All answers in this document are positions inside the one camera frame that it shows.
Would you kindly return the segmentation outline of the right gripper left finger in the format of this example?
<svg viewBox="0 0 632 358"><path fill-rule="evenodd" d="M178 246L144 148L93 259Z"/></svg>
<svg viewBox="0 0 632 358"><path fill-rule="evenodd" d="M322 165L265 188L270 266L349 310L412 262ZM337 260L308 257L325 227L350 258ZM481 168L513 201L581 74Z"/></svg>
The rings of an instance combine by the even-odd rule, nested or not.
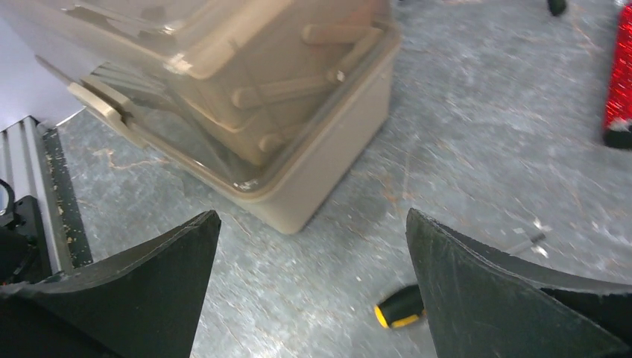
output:
<svg viewBox="0 0 632 358"><path fill-rule="evenodd" d="M3 357L188 357L221 220L203 212L68 274L1 288Z"/></svg>

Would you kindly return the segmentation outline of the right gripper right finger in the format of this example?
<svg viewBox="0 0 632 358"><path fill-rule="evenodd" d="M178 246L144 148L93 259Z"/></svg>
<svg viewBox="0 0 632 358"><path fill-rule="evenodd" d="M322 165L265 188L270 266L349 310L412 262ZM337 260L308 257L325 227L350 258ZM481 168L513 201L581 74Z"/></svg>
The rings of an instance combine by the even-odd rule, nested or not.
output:
<svg viewBox="0 0 632 358"><path fill-rule="evenodd" d="M439 357L629 357L631 286L531 263L411 209L406 238Z"/></svg>

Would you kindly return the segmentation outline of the translucent brown plastic toolbox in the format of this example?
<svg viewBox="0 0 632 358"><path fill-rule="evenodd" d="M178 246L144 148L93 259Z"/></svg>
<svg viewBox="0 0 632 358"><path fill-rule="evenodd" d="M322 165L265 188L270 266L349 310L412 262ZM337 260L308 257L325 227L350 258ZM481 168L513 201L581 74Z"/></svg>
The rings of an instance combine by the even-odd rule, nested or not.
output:
<svg viewBox="0 0 632 358"><path fill-rule="evenodd" d="M389 1L3 1L93 116L284 234L388 117Z"/></svg>

